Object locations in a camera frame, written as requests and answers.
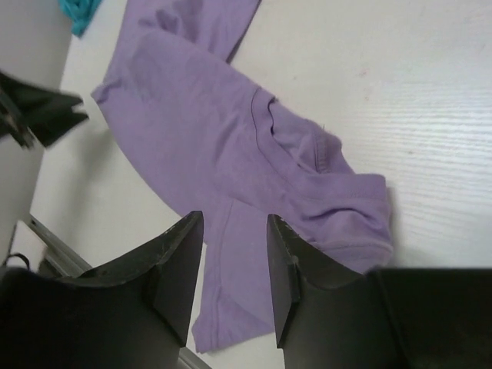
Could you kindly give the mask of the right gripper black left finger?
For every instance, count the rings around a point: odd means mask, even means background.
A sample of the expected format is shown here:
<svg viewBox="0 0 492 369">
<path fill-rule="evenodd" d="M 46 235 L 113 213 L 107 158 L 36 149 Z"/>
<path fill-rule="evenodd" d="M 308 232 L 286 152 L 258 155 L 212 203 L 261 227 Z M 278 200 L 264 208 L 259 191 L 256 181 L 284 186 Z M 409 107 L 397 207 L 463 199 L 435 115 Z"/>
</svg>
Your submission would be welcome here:
<svg viewBox="0 0 492 369">
<path fill-rule="evenodd" d="M 203 245 L 192 211 L 82 275 L 1 269 L 3 368 L 174 368 L 186 345 Z"/>
</svg>

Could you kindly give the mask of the lavender t-shirt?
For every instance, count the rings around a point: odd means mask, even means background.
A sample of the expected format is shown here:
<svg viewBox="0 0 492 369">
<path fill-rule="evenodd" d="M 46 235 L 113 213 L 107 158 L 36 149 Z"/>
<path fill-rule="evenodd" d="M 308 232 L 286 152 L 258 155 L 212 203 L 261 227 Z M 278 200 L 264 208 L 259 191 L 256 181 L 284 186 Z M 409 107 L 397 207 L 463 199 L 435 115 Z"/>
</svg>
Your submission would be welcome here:
<svg viewBox="0 0 492 369">
<path fill-rule="evenodd" d="M 353 271 L 393 251 L 381 175 L 230 66 L 256 1 L 129 1 L 93 99 L 119 148 L 178 214 L 201 211 L 207 246 L 197 352 L 274 330 L 266 224 L 281 216 Z"/>
</svg>

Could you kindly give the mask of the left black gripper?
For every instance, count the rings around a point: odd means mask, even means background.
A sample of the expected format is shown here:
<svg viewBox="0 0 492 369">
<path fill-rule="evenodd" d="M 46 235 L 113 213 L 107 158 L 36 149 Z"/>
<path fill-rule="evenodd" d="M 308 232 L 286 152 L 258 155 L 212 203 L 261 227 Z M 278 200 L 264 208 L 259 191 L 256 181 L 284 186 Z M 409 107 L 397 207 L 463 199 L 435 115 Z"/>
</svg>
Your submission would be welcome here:
<svg viewBox="0 0 492 369">
<path fill-rule="evenodd" d="M 1 139 L 22 148 L 52 146 L 88 119 L 80 96 L 45 89 L 1 73 Z"/>
</svg>

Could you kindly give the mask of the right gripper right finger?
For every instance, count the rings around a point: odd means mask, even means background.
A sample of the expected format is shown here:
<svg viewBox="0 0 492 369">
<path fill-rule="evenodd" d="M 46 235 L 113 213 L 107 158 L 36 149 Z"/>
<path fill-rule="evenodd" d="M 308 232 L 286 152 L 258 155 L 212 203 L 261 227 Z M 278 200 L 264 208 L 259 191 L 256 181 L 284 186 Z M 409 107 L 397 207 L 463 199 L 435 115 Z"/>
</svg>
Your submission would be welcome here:
<svg viewBox="0 0 492 369">
<path fill-rule="evenodd" d="M 277 346 L 287 368 L 489 368 L 491 272 L 376 268 L 359 274 L 267 223 Z"/>
</svg>

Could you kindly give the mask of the teal t-shirt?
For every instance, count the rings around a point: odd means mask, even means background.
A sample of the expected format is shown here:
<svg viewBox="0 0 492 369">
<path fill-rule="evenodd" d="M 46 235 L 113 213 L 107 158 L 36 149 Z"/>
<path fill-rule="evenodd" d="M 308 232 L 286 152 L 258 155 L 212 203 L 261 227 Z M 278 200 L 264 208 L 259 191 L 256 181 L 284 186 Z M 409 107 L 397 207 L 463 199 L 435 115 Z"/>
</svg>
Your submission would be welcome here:
<svg viewBox="0 0 492 369">
<path fill-rule="evenodd" d="M 71 33 L 80 38 L 90 25 L 101 0 L 58 0 L 62 13 L 71 22 Z"/>
</svg>

